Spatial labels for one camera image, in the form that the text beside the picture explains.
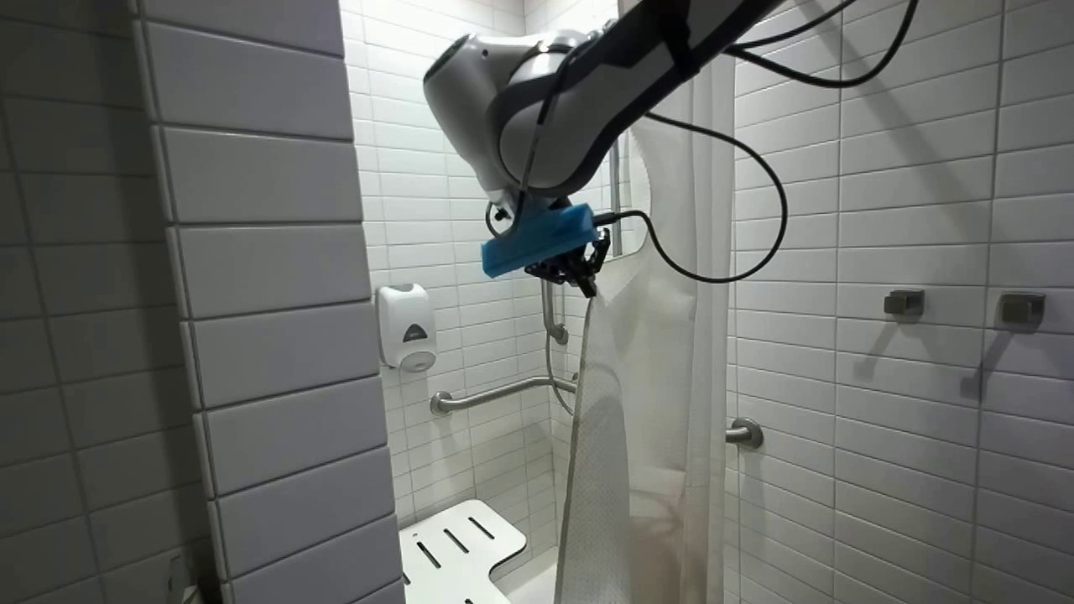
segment wall fixture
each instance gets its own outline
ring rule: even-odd
[[[1049,294],[1006,291],[1002,298],[1002,327],[1014,332],[1039,332],[1043,322]]]
[[[433,298],[422,284],[384,284],[381,305],[381,356],[391,368],[431,371],[437,361]]]
[[[920,322],[928,316],[925,290],[895,290],[884,298],[884,311],[895,322]]]
[[[743,446],[743,449],[763,449],[766,428],[760,423],[735,418],[725,434],[725,444]]]

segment grout line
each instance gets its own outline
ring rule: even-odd
[[[391,453],[391,449],[386,449],[386,444],[372,444],[372,446],[366,446],[366,449],[350,449],[350,453],[342,453],[342,456],[320,459],[320,464],[308,464],[308,467],[299,467],[299,469],[288,469],[288,473],[277,473],[277,478],[268,478],[268,481],[256,481],[256,483],[247,483],[247,486],[239,486],[239,491],[210,492],[204,499],[210,499],[210,503],[222,503],[222,499],[232,499],[232,497],[241,497],[241,492],[251,492],[251,491],[263,491],[263,486],[288,483],[288,481],[306,478],[306,473],[320,473],[320,469],[334,469],[334,467],[363,459],[363,456],[372,456],[372,453]]]
[[[910,572],[910,566],[900,565],[900,562],[875,558],[875,553],[869,553],[869,552],[853,548],[853,543],[841,543],[841,548],[855,552],[860,558],[879,562],[879,565],[891,566],[891,572],[914,574],[920,584],[932,584],[932,587],[939,587],[939,590],[946,590],[946,595],[956,595],[956,596],[972,596],[972,595],[974,595],[974,574],[972,574],[968,590],[956,590],[956,587],[936,584],[936,582],[928,576],[928,574]],[[879,595],[888,595],[888,596],[907,601],[903,595],[892,595],[892,590],[888,590],[888,587],[875,587],[875,584],[869,584],[866,576],[853,576],[853,582],[860,582],[860,584],[866,584],[866,587],[872,587],[872,590],[879,590]]]
[[[30,103],[80,103],[80,109],[102,109],[102,112],[125,112],[125,115],[146,115],[141,99],[120,101],[120,99],[52,99],[52,94],[19,94],[6,90],[12,101],[30,101]]]
[[[334,308],[366,308],[372,305],[372,298],[339,298],[339,302],[314,302],[314,305],[286,305],[286,308],[256,308],[256,311],[222,311],[222,316],[183,316],[183,322],[190,327],[211,327],[211,322],[235,322],[235,319],[279,319],[279,316],[304,316],[304,311],[334,311]]]
[[[284,403],[294,396],[306,396],[306,392],[322,392],[322,389],[339,389],[339,386],[353,386],[353,384],[372,384],[381,379],[381,371],[369,377],[346,377],[346,379],[334,379],[334,384],[316,384],[316,386],[299,386],[299,389],[284,389],[284,392],[268,392],[268,396],[248,396],[248,398],[228,398],[228,403],[204,403],[195,414],[228,414],[228,411],[241,411],[241,407],[263,407],[263,403]]]
[[[342,15],[339,15],[339,53],[320,50],[320,48],[299,48],[299,45],[288,45],[288,39],[251,38],[251,33],[239,33],[239,31],[216,31],[211,22],[183,22],[183,19],[169,19],[169,18],[160,19],[156,15],[138,15],[138,19],[146,19],[152,26],[183,31],[183,33],[191,33],[191,38],[239,39],[239,45],[251,45],[251,48],[267,48],[267,50],[286,50],[286,53],[306,53],[306,57],[320,57],[320,59],[342,59],[346,57]]]
[[[996,243],[996,196],[1002,196],[1002,145],[1004,145],[1004,85],[1006,85],[1006,0],[1002,0],[1002,57],[996,57],[996,90],[995,90],[995,171],[992,171],[992,217],[988,217],[988,247],[984,247],[984,327],[982,327],[982,371],[977,371],[977,464],[974,464],[974,503],[972,503],[972,524],[974,524],[974,532],[972,532],[972,596],[977,601],[977,566],[982,566],[982,553],[977,553],[977,543],[982,543],[982,478],[984,478],[984,392],[988,392],[988,345],[992,345],[992,264],[995,264],[995,243]]]

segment shower stall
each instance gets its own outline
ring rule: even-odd
[[[554,319],[541,319],[548,302],[530,282],[466,282],[479,280],[473,247],[486,238],[469,222],[484,196],[466,180],[466,165],[441,137],[403,156],[397,137],[377,130],[386,122],[431,129],[426,115],[407,119],[422,103],[414,76],[456,33],[598,31],[618,7],[441,2],[437,22],[416,15],[431,15],[426,2],[342,7],[366,76],[357,122],[372,130],[363,141],[358,129],[358,149],[366,186],[381,188],[384,280],[426,271],[407,269],[407,217],[391,216],[410,196],[441,203],[414,208],[414,222],[445,217],[455,244],[469,244],[456,247],[456,276],[441,290],[445,327],[459,330],[459,358],[433,368],[431,389],[466,398],[548,379],[544,345],[554,384],[580,377],[577,398],[569,396],[574,417],[554,396],[529,392],[469,411],[466,428],[421,428],[431,449],[446,446],[446,434],[469,435],[469,467],[446,469],[426,456],[414,464],[416,473],[397,469],[403,524],[410,511],[426,518],[473,492],[493,499],[537,538],[497,572],[522,601],[548,601],[554,572],[562,601],[1074,595],[1066,576],[1074,552],[1061,538],[1074,503],[1059,486],[1074,459],[1066,411],[1074,356],[1061,319],[1072,282],[1051,269],[1072,258],[1072,180],[1061,177],[1072,165],[1072,130],[1061,129],[1074,90],[1061,72],[1072,33],[1051,26],[1072,18],[1068,2],[925,0],[891,72],[851,90],[714,59],[662,112],[735,134],[777,165],[794,203],[782,256],[753,282],[704,290],[665,271],[645,232],[629,227],[600,276],[600,302],[589,308],[580,294],[558,291]],[[753,38],[836,7],[794,0]],[[763,53],[816,76],[855,76],[884,57],[903,10],[895,0],[860,0]],[[431,177],[426,191],[384,188],[397,171],[426,171],[421,158],[433,156],[446,156],[445,180]],[[753,158],[652,122],[618,141],[577,203],[652,213],[671,256],[709,276],[757,264],[779,232],[777,188]],[[505,322],[484,330],[497,294]],[[1042,294],[1049,311],[1039,327],[1006,322],[1012,308],[1039,308]],[[401,407],[422,407],[426,389],[407,389],[401,384]],[[479,440],[497,414],[529,434],[514,440],[518,459],[537,464],[506,469],[505,459],[514,481],[486,486],[477,467],[497,453]],[[733,418],[760,423],[766,446],[722,446]]]

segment black cable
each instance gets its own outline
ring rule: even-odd
[[[774,33],[774,38],[760,38],[760,39],[744,39],[744,45],[733,45],[733,50],[757,50],[757,48],[774,48],[774,45],[801,38],[806,31],[816,31],[816,26],[836,19],[851,2],[855,2],[855,0],[842,0],[842,2],[832,7],[831,15],[818,15],[816,19],[800,22],[800,26],[794,26],[794,31],[782,31],[782,33]]]
[[[760,276],[760,271],[779,256],[779,247],[782,247],[782,243],[787,243],[789,216],[794,216],[789,198],[787,198],[787,188],[782,188],[777,168],[774,168],[757,149],[748,149],[744,141],[740,141],[740,137],[733,137],[733,134],[722,134],[722,130],[713,130],[713,129],[697,129],[697,125],[690,125],[690,122],[676,122],[676,119],[665,119],[665,115],[652,115],[652,112],[647,112],[645,119],[652,119],[652,122],[657,122],[657,125],[669,125],[669,129],[682,129],[682,130],[693,130],[693,134],[704,134],[704,137],[725,141],[725,145],[744,152],[753,161],[760,161],[763,171],[774,177],[777,196],[779,196],[779,213],[782,213],[782,216],[779,216],[777,243],[774,243],[768,256],[766,256],[760,264],[753,264],[748,271],[714,280],[714,276],[697,276],[697,271],[677,264],[677,262],[665,253],[665,244],[662,244],[662,238],[657,238],[657,227],[652,224],[652,217],[647,217],[645,213],[614,213],[614,216],[606,216],[606,217],[612,217],[612,222],[643,217],[645,227],[647,227],[652,244],[654,244],[657,256],[669,262],[669,269],[676,269],[677,276],[686,276],[686,280],[693,280],[693,282],[733,284],[733,282],[744,282],[744,280]]]
[[[562,379],[558,379],[558,371],[554,371],[554,367],[550,367],[550,332],[544,337],[544,371],[548,371],[550,392],[558,396],[558,403],[565,407],[565,414],[574,417],[572,403],[569,403],[565,392],[562,392]]]
[[[814,76],[814,73],[794,72],[794,67],[787,67],[787,65],[777,65],[777,59],[768,59],[768,57],[760,57],[760,53],[753,53],[753,50],[735,50],[735,48],[729,48],[725,53],[729,53],[729,57],[740,57],[740,59],[748,59],[748,65],[757,65],[757,67],[777,72],[777,73],[782,73],[782,76],[789,76],[789,81],[800,81],[800,85],[810,85],[810,86],[860,86],[860,85],[879,76],[879,73],[892,65],[892,57],[900,53],[900,48],[903,48],[903,39],[907,39],[907,33],[910,33],[910,26],[914,26],[917,2],[920,2],[920,0],[907,0],[907,15],[903,15],[903,22],[900,22],[900,33],[895,33],[895,39],[888,48],[888,53],[879,57],[879,65],[875,65],[872,72],[860,73],[860,76],[851,76],[851,81]]]

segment metal pipe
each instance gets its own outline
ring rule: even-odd
[[[544,332],[558,345],[569,345],[569,330],[565,330],[565,322],[558,322],[558,298],[554,298],[554,284],[550,282],[541,282],[541,316],[544,316]]]
[[[763,449],[766,446],[766,428],[748,418],[735,418],[725,434],[725,444],[735,444],[743,449]]]
[[[612,145],[608,156],[608,171],[612,171],[612,213],[625,213],[625,137]],[[612,224],[612,256],[625,256],[625,224]]]
[[[565,392],[577,392],[572,384],[529,379],[529,384],[490,389],[490,392],[477,392],[477,396],[433,392],[431,407],[445,411],[445,414],[469,411],[469,407],[484,407],[484,403],[493,403],[493,398],[505,398],[505,396],[514,396],[514,392],[548,389],[548,386],[565,389]]]

